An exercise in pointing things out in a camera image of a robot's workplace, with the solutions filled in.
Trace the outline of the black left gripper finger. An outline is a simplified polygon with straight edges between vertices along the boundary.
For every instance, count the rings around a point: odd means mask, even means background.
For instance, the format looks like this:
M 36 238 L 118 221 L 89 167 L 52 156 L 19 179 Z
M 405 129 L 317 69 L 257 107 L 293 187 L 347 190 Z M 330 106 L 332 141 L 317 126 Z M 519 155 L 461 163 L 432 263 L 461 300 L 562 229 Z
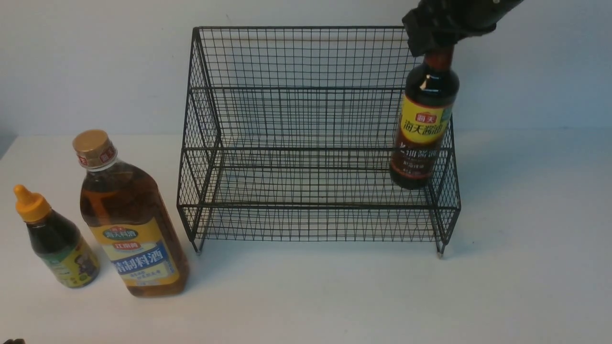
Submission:
M 25 341 L 22 338 L 9 338 L 3 344 L 25 344 Z

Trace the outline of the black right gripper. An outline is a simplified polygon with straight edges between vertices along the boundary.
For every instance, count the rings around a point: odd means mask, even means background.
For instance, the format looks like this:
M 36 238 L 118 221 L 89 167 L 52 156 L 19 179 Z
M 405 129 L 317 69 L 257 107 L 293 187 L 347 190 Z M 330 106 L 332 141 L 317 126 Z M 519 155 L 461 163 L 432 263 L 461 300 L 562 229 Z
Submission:
M 403 18 L 407 45 L 418 57 L 495 31 L 520 0 L 421 0 Z

